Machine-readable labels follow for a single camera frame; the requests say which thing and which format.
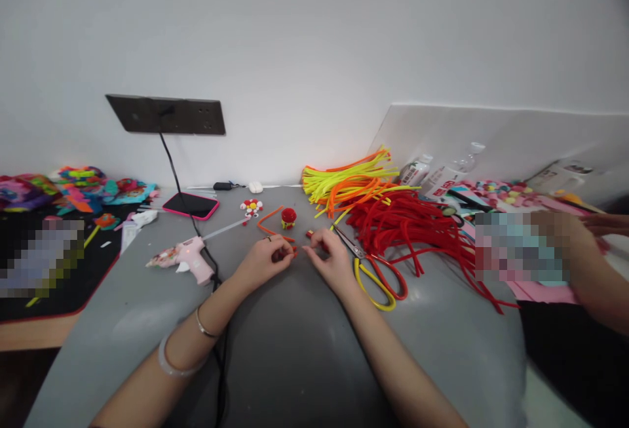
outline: power socket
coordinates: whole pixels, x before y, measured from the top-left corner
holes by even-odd
[[[123,128],[132,133],[224,135],[218,100],[105,95]],[[172,113],[161,115],[172,107]]]

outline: hand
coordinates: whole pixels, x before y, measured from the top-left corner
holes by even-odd
[[[575,215],[563,212],[533,212],[531,225],[539,226],[539,235],[552,237],[549,246],[566,250],[591,250],[597,247],[594,235]]]
[[[284,271],[295,257],[293,247],[282,235],[273,235],[256,241],[242,263],[236,269],[234,277],[253,292],[271,277]]]
[[[330,254],[326,260],[319,258],[313,249],[323,244],[328,248]],[[339,295],[346,290],[358,287],[352,273],[351,261],[347,255],[347,247],[339,235],[328,228],[319,229],[312,236],[310,246],[303,246],[303,250],[335,294]]]
[[[588,215],[585,217],[581,217],[581,222],[596,237],[605,235],[629,236],[628,215]]]

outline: plastic bottle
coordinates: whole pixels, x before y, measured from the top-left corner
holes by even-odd
[[[485,145],[471,143],[468,153],[461,159],[450,161],[445,166],[436,169],[426,179],[419,191],[428,199],[436,200],[448,192],[448,189],[457,182],[463,180],[467,174],[476,166],[476,156],[485,149]]]
[[[430,172],[432,156],[423,154],[412,163],[408,164],[400,173],[400,185],[419,185]]]

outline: red doll figure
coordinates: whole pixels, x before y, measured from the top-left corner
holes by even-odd
[[[282,210],[282,229],[291,229],[295,226],[295,220],[297,220],[297,214],[292,208],[285,208]]]

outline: hot glue gun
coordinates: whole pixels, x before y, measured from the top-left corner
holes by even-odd
[[[151,259],[146,267],[170,267],[179,264],[178,273],[190,271],[197,278],[197,284],[206,285],[214,275],[214,270],[201,257],[200,251],[205,247],[199,237],[178,243],[174,248],[163,250]]]

